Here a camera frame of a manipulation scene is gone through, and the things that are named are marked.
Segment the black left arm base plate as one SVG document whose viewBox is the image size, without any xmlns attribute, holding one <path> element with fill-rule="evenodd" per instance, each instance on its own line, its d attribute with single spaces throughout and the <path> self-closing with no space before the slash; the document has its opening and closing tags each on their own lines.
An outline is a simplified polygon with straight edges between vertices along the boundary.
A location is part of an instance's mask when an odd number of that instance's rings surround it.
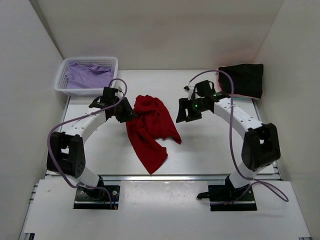
<svg viewBox="0 0 320 240">
<path fill-rule="evenodd" d="M 76 189 L 73 208 L 77 210 L 117 210 L 120 200 L 120 185 L 105 185 L 104 190 L 78 187 Z"/>
</svg>

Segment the red t shirt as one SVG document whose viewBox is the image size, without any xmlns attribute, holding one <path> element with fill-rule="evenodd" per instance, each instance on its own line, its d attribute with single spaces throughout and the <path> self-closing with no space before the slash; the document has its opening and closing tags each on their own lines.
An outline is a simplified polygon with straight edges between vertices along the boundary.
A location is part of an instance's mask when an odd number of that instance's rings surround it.
<svg viewBox="0 0 320 240">
<path fill-rule="evenodd" d="M 133 111 L 137 117 L 126 122 L 127 135 L 138 159 L 151 175 L 168 157 L 167 148 L 157 140 L 171 138 L 181 144 L 182 139 L 168 109 L 159 98 L 138 95 Z"/>
</svg>

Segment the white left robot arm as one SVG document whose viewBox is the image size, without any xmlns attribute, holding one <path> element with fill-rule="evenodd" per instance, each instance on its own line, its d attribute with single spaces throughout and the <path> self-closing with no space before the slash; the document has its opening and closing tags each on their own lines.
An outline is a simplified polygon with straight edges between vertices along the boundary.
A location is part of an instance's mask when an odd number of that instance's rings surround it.
<svg viewBox="0 0 320 240">
<path fill-rule="evenodd" d="M 73 178 L 93 199 L 101 198 L 105 192 L 103 179 L 86 167 L 85 142 L 110 118 L 125 123 L 136 116 L 120 87 L 105 87 L 82 118 L 66 131 L 49 134 L 47 170 Z"/>
</svg>

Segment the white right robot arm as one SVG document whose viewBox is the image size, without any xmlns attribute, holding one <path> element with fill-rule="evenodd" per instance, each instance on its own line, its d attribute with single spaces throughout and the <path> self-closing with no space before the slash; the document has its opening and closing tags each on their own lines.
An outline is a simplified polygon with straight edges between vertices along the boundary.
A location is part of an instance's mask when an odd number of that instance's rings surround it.
<svg viewBox="0 0 320 240">
<path fill-rule="evenodd" d="M 216 92 L 208 80 L 195 86 L 187 85 L 184 90 L 188 96 L 178 101 L 177 123 L 199 120 L 203 112 L 210 111 L 225 120 L 229 130 L 236 131 L 243 140 L 242 162 L 227 177 L 224 187 L 226 198 L 236 200 L 262 169 L 280 158 L 277 128 L 272 123 L 265 124 L 251 117 L 229 94 Z"/>
</svg>

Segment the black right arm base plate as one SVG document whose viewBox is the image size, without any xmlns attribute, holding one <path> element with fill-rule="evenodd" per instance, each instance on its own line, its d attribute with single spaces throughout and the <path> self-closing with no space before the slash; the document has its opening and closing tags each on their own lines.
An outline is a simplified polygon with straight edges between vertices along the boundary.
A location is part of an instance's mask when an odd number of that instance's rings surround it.
<svg viewBox="0 0 320 240">
<path fill-rule="evenodd" d="M 208 185 L 207 192 L 197 195 L 198 200 L 209 199 L 211 212 L 247 212 L 257 211 L 257 204 L 252 187 L 247 186 L 240 190 L 232 190 L 226 184 Z"/>
</svg>

